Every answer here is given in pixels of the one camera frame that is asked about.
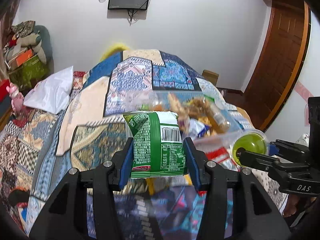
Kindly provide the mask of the right hand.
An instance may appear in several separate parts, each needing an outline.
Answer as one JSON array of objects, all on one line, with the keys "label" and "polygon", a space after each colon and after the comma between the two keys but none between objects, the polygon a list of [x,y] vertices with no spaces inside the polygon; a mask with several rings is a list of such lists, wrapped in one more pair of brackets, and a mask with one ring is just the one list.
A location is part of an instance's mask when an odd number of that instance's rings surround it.
[{"label": "right hand", "polygon": [[300,202],[301,196],[295,194],[289,194],[284,211],[283,217],[290,217],[297,212],[297,205]]}]

